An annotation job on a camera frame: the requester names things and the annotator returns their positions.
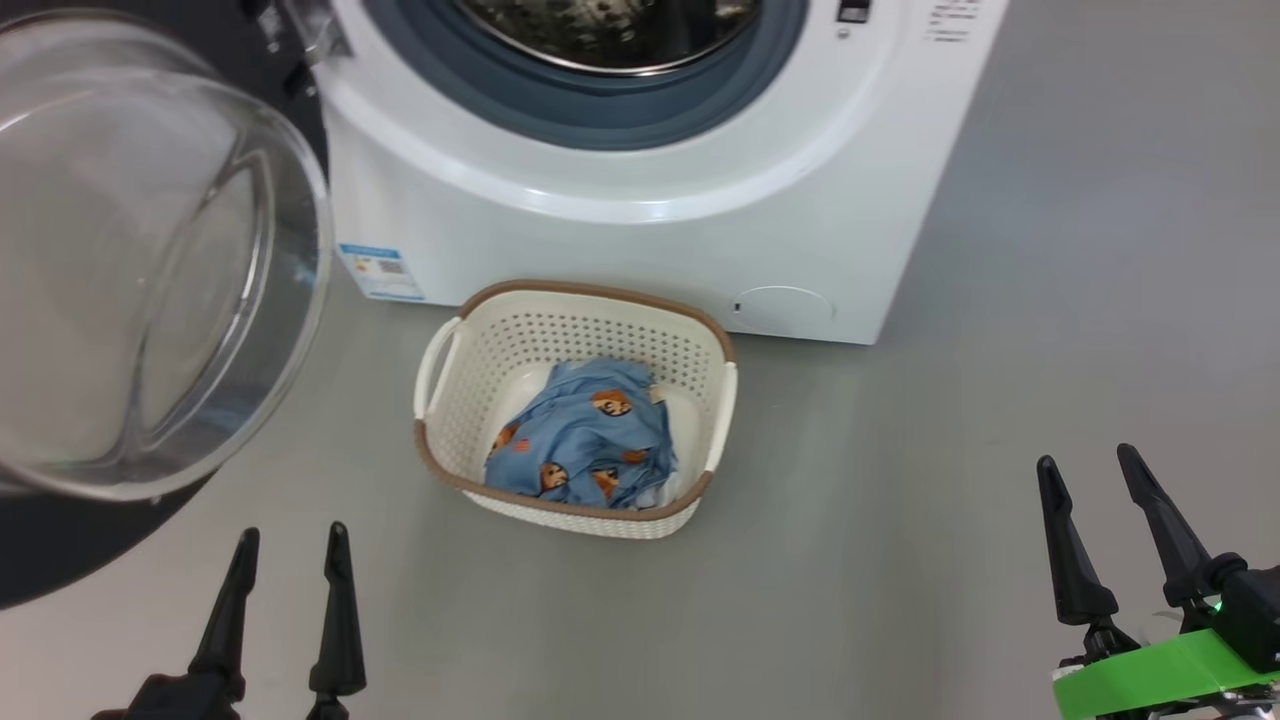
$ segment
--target white plastic basket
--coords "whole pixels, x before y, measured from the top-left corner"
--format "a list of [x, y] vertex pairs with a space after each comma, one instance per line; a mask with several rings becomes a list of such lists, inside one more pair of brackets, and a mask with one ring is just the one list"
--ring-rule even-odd
[[[677, 469], [660, 505], [602, 510], [486, 487], [484, 462], [500, 428], [557, 363], [593, 357], [644, 363], [667, 400]], [[612, 288], [516, 281], [481, 291], [431, 338], [413, 389], [415, 437], [428, 468], [483, 507], [562, 530], [657, 539], [698, 510], [736, 398], [733, 347], [707, 314]]]

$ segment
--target gray floor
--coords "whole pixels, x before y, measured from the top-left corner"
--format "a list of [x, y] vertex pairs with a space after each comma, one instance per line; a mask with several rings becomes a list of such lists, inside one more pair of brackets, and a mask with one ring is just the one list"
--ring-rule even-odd
[[242, 707], [301, 717], [340, 518], [369, 653], [353, 717], [1053, 716], [1048, 671], [1080, 633], [1053, 620], [1037, 456], [1130, 632], [1162, 578], [1119, 442], [1211, 552], [1280, 562], [1277, 27], [1272, 0], [1015, 0], [882, 343], [737, 338], [722, 473], [659, 543], [524, 525], [429, 480], [408, 392], [449, 313], [338, 278], [292, 395], [215, 483], [102, 573], [0, 614], [0, 697], [87, 716], [177, 671], [259, 524]]

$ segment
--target door glass window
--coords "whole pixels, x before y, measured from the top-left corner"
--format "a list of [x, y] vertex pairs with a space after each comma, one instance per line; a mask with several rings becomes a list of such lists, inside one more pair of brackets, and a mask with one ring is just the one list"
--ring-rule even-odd
[[115, 18], [0, 32], [0, 491], [193, 482], [315, 329], [319, 163], [271, 108]]
[[763, 0], [457, 1], [486, 31], [544, 61], [643, 76], [714, 51], [755, 19]]

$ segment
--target blue clothing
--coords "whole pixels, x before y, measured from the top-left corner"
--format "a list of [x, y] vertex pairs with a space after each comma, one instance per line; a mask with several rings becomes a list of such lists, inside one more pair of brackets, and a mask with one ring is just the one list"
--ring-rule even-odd
[[653, 505], [676, 465], [667, 404], [653, 402], [640, 363], [561, 363], [508, 423], [485, 462], [485, 484], [590, 507]]

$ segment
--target cartoon print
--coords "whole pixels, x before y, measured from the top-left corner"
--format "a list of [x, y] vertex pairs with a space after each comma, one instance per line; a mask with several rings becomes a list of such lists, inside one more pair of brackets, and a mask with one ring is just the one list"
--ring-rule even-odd
[[631, 411], [631, 401], [621, 389], [602, 389], [591, 396], [591, 405], [611, 418], [621, 418]]
[[503, 428], [502, 432], [498, 433], [498, 439], [493, 441], [493, 447], [489, 448], [489, 457], [493, 457], [499, 450], [507, 447], [507, 443], [509, 443], [518, 432], [520, 423], [512, 423]]
[[618, 488], [618, 470], [616, 468], [605, 468], [604, 470], [595, 470], [591, 473], [595, 478], [595, 484], [600, 486], [600, 492], [604, 493], [604, 500], [613, 500], [613, 491]]
[[568, 482], [568, 473], [564, 468], [554, 462], [543, 462], [541, 468], [543, 492], [556, 489]]

